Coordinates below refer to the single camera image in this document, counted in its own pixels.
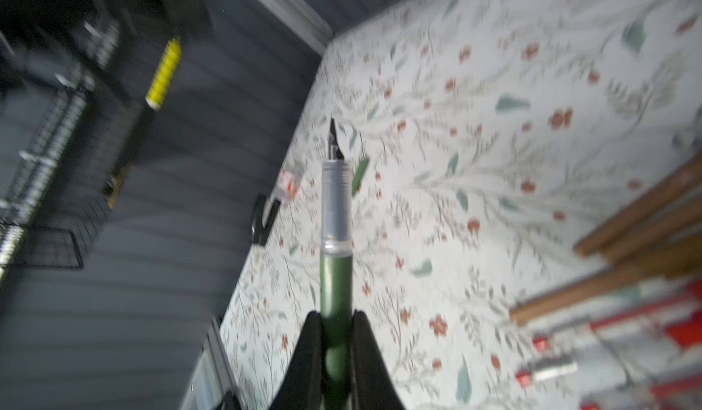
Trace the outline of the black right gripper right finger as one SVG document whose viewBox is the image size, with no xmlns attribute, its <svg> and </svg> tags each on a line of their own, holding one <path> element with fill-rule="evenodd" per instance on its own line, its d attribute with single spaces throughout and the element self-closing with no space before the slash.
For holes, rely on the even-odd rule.
<svg viewBox="0 0 702 410">
<path fill-rule="evenodd" d="M 352 409 L 405 409 L 383 361 L 369 318 L 363 311 L 355 311 L 352 317 L 350 362 Z"/>
</svg>

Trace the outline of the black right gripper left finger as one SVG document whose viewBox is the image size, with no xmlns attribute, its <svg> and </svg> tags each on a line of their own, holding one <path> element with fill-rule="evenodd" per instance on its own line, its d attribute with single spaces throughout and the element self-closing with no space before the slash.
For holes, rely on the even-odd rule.
<svg viewBox="0 0 702 410">
<path fill-rule="evenodd" d="M 323 396 L 323 331 L 321 315 L 305 319 L 283 382 L 270 410 L 319 410 Z"/>
</svg>

